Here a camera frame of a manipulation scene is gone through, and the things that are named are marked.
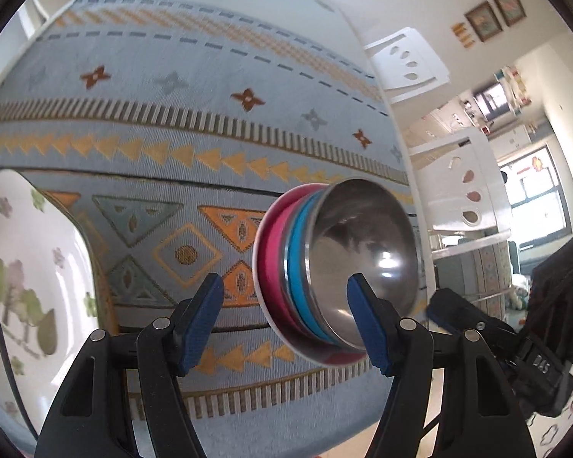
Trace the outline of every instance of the blue gripper pad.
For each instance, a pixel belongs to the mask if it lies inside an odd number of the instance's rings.
[[[183,354],[179,363],[185,374],[200,362],[212,327],[223,306],[224,295],[225,289],[220,275],[209,273],[185,311],[189,324],[183,336]]]
[[[376,300],[376,295],[361,274],[355,274],[348,279],[346,287],[348,305],[365,344],[367,355],[371,364],[379,368],[382,375],[388,376],[393,364],[388,357],[386,332],[374,312],[370,294],[373,300]]]

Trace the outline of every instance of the stacked bowls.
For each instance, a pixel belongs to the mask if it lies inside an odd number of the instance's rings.
[[[340,366],[365,356],[348,278],[363,273],[376,296],[407,316],[419,261],[408,215],[385,187],[366,179],[304,184],[263,217],[253,248],[255,292],[285,344],[314,363]]]

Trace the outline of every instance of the picture frame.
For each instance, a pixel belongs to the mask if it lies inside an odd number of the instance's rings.
[[[526,18],[526,12],[520,0],[494,0],[508,27]]]
[[[486,42],[488,39],[503,32],[503,27],[488,1],[467,12],[465,17],[471,24],[471,27],[474,28],[475,34],[477,34],[481,42]]]

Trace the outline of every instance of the stainless steel bowl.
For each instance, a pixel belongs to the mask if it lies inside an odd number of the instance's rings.
[[[376,296],[401,316],[413,311],[420,262],[414,230],[383,186],[347,179],[326,189],[310,212],[301,245],[311,308],[346,345],[365,350],[346,298],[353,273],[363,273]]]

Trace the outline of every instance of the orange star pattern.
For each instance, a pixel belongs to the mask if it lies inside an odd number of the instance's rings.
[[[96,68],[93,72],[88,74],[82,74],[81,79],[85,81],[85,87],[90,90],[96,85],[98,81],[105,81],[106,79],[110,79],[110,74],[106,74],[104,72],[104,66],[101,65]]]
[[[371,145],[371,140],[365,134],[363,134],[363,129],[359,129],[359,131],[355,132],[353,136],[356,137],[359,143],[361,143],[363,149],[367,149],[367,146]]]
[[[242,103],[242,108],[251,111],[256,105],[264,105],[265,102],[255,96],[251,88],[246,88],[242,93],[233,93],[232,98]]]

